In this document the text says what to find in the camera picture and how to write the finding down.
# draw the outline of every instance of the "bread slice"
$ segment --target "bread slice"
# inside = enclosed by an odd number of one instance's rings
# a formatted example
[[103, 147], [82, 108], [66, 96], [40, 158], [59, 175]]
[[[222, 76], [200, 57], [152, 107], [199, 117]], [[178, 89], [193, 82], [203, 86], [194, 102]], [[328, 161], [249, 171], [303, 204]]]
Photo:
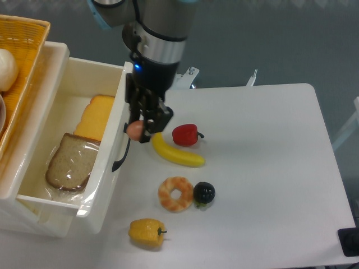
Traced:
[[85, 108], [74, 135], [101, 141], [112, 109], [114, 97], [97, 95]]
[[80, 191], [86, 187], [94, 166], [100, 143], [65, 133], [52, 157], [46, 181], [64, 191]]

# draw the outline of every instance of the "red bell pepper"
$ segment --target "red bell pepper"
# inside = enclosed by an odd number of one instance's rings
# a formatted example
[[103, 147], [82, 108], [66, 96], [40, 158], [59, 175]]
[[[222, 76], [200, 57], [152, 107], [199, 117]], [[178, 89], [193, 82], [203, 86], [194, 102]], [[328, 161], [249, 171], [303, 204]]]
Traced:
[[199, 133], [195, 124], [184, 124], [176, 127], [172, 131], [173, 142], [180, 146], [192, 146], [198, 141], [198, 136], [204, 138], [204, 135]]

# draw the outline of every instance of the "wicker basket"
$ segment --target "wicker basket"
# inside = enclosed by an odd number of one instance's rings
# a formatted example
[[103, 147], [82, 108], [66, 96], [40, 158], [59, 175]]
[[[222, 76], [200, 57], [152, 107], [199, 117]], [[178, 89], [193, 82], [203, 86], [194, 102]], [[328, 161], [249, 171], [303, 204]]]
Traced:
[[0, 134], [0, 158], [11, 140], [22, 107], [26, 103], [35, 65], [49, 31], [50, 23], [46, 21], [0, 15], [0, 48], [9, 50], [19, 67], [15, 83], [3, 93], [6, 121]]

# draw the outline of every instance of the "gray floor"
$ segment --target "gray floor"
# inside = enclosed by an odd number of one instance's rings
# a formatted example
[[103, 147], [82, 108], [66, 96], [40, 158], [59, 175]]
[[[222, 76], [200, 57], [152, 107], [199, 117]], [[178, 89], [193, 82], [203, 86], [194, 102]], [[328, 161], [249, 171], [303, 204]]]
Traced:
[[[0, 13], [51, 22], [50, 41], [71, 56], [123, 65], [118, 27], [102, 31], [85, 0], [0, 0]], [[316, 90], [330, 138], [359, 96], [359, 1], [201, 0], [178, 70], [200, 69], [198, 87], [306, 82]], [[359, 133], [336, 152], [349, 200], [359, 197]]]

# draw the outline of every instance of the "drawer handle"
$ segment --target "drawer handle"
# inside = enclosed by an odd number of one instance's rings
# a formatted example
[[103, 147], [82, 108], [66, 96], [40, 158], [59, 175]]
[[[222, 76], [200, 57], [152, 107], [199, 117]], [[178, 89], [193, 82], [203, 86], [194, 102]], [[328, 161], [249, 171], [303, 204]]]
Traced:
[[[123, 127], [123, 132], [124, 132], [124, 133], [126, 133], [127, 127], [128, 127], [128, 124], [127, 124], [127, 122], [126, 122], [126, 123], [125, 123], [125, 126]], [[123, 164], [123, 162], [125, 161], [125, 159], [126, 159], [126, 157], [127, 157], [127, 154], [128, 154], [128, 149], [130, 148], [130, 142], [131, 142], [131, 139], [128, 138], [127, 146], [126, 146], [126, 150], [125, 150], [125, 154], [123, 155], [122, 159], [113, 162], [112, 172], [115, 172], [118, 168], [120, 168], [121, 165]]]

